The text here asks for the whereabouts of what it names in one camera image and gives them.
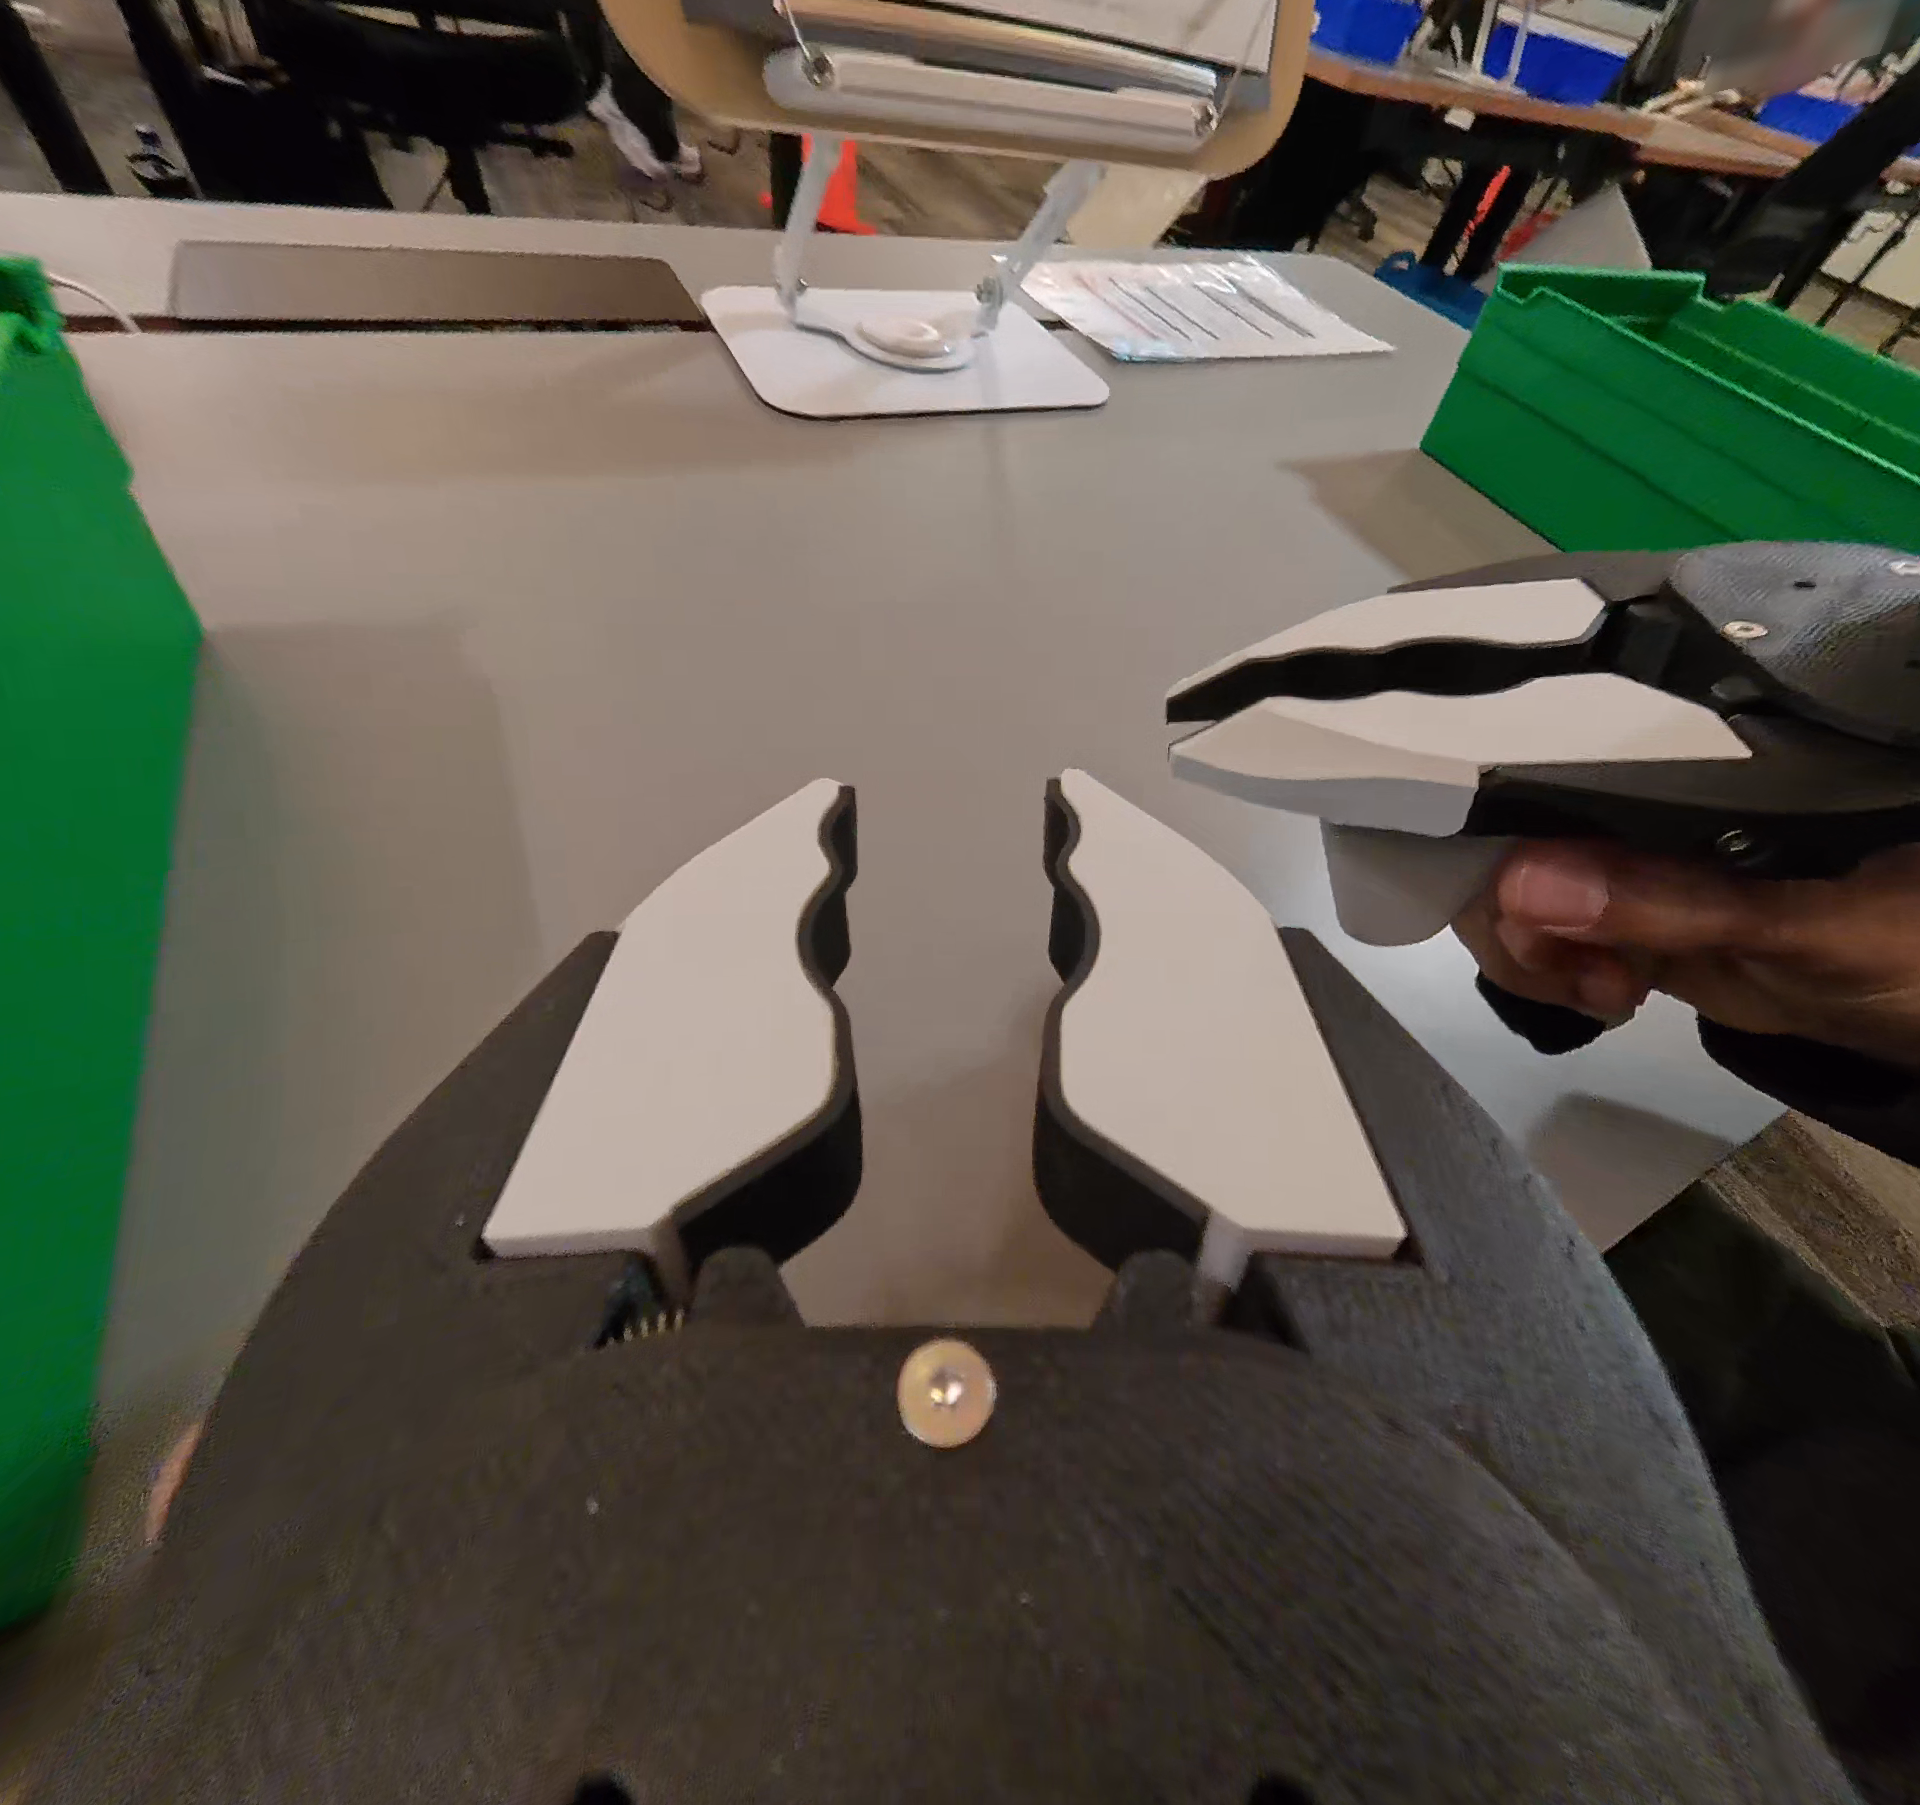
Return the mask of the wooden backing board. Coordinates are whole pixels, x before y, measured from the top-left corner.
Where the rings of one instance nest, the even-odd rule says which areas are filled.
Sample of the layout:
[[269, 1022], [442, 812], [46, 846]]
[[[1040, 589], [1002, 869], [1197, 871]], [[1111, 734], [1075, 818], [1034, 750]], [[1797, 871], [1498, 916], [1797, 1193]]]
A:
[[[768, 131], [833, 131], [830, 122], [789, 110], [771, 97], [765, 82], [768, 55], [754, 39], [714, 23], [686, 18], [683, 0], [599, 0], [613, 32], [655, 84], [711, 120]], [[789, 19], [800, 18], [799, 0], [781, 0]], [[1189, 166], [1151, 154], [1109, 152], [1111, 163], [1139, 163], [1180, 169], [1200, 177], [1232, 176], [1258, 162], [1283, 136], [1303, 91], [1308, 44], [1315, 32], [1317, 0], [1279, 0], [1265, 100], [1239, 100], [1242, 86], [1234, 78], [1232, 102], [1220, 105], [1220, 122], [1207, 146]], [[1064, 162], [1064, 154], [1025, 154], [1008, 137], [939, 136], [913, 139], [895, 136], [877, 122], [851, 122], [844, 136], [937, 146], [954, 152], [1005, 154], [1022, 160]]]

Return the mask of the person's right hand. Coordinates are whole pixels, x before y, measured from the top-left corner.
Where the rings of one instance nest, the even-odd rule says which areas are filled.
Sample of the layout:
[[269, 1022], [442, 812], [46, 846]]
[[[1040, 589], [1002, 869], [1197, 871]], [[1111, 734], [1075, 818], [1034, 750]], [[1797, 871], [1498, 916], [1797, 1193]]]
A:
[[1917, 1071], [1917, 846], [1838, 881], [1753, 881], [1593, 841], [1525, 843], [1453, 933], [1500, 988], [1607, 1025], [1663, 995], [1740, 1033]]

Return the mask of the long wooden table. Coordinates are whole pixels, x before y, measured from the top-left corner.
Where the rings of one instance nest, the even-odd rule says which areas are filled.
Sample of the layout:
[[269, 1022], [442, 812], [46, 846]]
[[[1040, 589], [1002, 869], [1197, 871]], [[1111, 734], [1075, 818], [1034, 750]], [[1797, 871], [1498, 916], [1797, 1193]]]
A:
[[1775, 179], [1820, 144], [1730, 112], [1636, 112], [1612, 103], [1559, 103], [1500, 82], [1473, 82], [1428, 68], [1377, 63], [1308, 45], [1308, 76], [1325, 86], [1442, 116], [1455, 112], [1612, 137], [1643, 163]]

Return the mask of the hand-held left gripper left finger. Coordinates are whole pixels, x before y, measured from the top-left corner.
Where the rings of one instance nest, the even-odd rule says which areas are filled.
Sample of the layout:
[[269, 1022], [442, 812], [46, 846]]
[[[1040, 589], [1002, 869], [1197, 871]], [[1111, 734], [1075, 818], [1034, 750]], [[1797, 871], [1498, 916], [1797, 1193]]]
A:
[[784, 1265], [848, 1212], [855, 877], [855, 789], [812, 780], [637, 905], [493, 1205], [493, 1257]]

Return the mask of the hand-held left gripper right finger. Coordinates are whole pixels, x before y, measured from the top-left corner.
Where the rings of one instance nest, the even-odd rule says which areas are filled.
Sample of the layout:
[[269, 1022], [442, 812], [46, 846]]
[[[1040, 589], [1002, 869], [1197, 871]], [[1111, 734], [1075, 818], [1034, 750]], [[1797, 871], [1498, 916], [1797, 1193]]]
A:
[[1284, 937], [1207, 851], [1083, 768], [1047, 785], [1033, 1180], [1096, 1265], [1389, 1265], [1408, 1223]]

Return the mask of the black office chair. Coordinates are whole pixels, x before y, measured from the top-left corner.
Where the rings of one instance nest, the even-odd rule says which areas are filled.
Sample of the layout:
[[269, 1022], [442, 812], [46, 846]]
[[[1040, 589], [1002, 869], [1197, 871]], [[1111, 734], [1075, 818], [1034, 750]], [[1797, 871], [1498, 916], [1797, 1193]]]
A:
[[555, 131], [584, 112], [607, 55], [558, 23], [487, 30], [432, 12], [412, 22], [328, 0], [253, 0], [253, 37], [322, 116], [361, 134], [422, 139], [442, 152], [444, 185], [472, 213], [495, 210], [491, 146], [569, 158]]

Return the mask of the person's right forearm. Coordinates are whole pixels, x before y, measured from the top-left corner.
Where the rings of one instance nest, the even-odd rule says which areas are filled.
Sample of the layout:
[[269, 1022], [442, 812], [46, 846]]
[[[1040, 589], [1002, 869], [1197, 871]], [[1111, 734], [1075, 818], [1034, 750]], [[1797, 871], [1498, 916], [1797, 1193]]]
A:
[[1751, 1033], [1697, 1019], [1704, 1053], [1725, 1072], [1792, 1113], [1919, 1168], [1919, 1071], [1794, 1034]]

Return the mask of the orange traffic cone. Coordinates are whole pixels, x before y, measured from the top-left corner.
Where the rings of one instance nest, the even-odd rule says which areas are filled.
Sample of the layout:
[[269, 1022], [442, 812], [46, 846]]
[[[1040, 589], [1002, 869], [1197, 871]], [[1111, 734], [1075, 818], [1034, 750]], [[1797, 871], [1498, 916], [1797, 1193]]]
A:
[[[860, 205], [859, 144], [847, 137], [839, 144], [837, 162], [826, 179], [819, 211], [819, 227], [835, 233], [877, 236], [877, 224]], [[802, 184], [805, 160], [812, 149], [806, 134], [771, 131], [766, 137], [768, 184], [763, 203], [773, 227], [782, 230]]]

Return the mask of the white tablet stand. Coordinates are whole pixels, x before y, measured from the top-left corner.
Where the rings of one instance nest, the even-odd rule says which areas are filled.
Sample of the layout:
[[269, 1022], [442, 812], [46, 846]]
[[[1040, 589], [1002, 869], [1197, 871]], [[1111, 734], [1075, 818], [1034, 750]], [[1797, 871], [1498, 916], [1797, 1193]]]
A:
[[[833, 131], [819, 131], [805, 154], [773, 281], [700, 298], [756, 400], [816, 420], [1091, 410], [1109, 400], [1106, 382], [1019, 306], [1020, 286], [1091, 200], [1109, 152], [1189, 166], [1208, 144], [1222, 118], [1213, 66], [1120, 52], [1071, 78], [792, 44], [768, 55], [765, 82], [774, 102]], [[1019, 152], [1067, 160], [1020, 238], [968, 291], [812, 286], [805, 259], [851, 122], [913, 139], [1008, 137]]]

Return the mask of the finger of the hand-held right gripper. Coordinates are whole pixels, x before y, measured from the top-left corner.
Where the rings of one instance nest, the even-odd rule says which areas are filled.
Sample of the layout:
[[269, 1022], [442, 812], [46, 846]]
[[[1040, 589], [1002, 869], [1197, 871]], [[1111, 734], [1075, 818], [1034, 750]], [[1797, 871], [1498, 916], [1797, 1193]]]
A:
[[1175, 685], [1171, 722], [1272, 696], [1477, 695], [1579, 671], [1611, 604], [1581, 579], [1382, 593], [1256, 640]]
[[1602, 672], [1483, 695], [1272, 696], [1169, 750], [1184, 783], [1339, 826], [1416, 836], [1462, 833], [1483, 777], [1503, 767], [1751, 757], [1711, 709]]

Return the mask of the grey desk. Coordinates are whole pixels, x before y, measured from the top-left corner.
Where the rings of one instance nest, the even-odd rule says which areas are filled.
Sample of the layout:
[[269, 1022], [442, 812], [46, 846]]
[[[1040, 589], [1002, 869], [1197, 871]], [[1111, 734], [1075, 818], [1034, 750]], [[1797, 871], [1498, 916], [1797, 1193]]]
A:
[[1467, 334], [1117, 366], [1095, 413], [825, 422], [706, 331], [77, 336], [202, 625], [101, 1394], [165, 1434], [290, 1254], [586, 933], [814, 779], [857, 789], [865, 1177], [812, 1320], [1081, 1323], [1031, 1145], [1045, 785], [1078, 767], [1317, 933], [1608, 1246], [1775, 1106], [1659, 1003], [1544, 1061], [1451, 943], [1337, 927], [1318, 833], [1179, 783], [1164, 692], [1533, 539], [1423, 454]]

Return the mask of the green plastic bin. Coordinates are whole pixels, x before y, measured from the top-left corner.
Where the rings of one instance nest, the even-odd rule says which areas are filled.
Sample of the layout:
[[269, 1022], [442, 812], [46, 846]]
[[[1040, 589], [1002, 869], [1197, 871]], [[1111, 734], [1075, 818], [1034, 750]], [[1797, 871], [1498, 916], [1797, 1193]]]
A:
[[1563, 552], [1919, 552], [1919, 375], [1701, 273], [1506, 265], [1423, 450]]
[[3, 259], [3, 1625], [82, 1543], [202, 625]]

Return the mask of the laminated paper sheet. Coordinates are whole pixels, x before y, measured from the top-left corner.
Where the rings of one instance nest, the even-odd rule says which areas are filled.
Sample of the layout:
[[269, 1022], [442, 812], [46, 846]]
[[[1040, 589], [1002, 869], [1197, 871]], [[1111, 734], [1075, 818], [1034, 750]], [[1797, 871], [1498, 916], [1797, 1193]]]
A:
[[1037, 263], [1020, 291], [1118, 361], [1308, 360], [1393, 352], [1258, 258]]

